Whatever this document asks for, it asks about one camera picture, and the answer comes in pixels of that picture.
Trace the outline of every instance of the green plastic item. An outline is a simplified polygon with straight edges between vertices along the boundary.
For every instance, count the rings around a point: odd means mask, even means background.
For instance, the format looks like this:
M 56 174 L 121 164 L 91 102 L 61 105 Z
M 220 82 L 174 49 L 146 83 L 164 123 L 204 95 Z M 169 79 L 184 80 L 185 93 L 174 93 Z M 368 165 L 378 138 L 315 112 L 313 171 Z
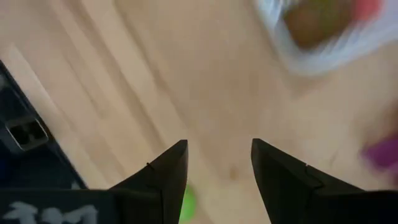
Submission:
M 185 188 L 184 199 L 182 201 L 182 208 L 180 213 L 180 223 L 189 222 L 195 214 L 197 207 L 197 199 L 193 189 L 187 185 Z

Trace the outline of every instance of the wooden floor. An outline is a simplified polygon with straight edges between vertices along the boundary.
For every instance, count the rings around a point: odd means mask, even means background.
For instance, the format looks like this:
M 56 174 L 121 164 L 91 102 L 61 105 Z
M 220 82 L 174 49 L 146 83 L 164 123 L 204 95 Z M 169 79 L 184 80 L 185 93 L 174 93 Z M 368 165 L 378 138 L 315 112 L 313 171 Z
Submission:
M 269 223 L 252 138 L 365 189 L 398 121 L 398 45 L 320 78 L 280 64 L 248 0 L 2 0 L 0 59 L 91 188 L 189 140 L 192 223 Z

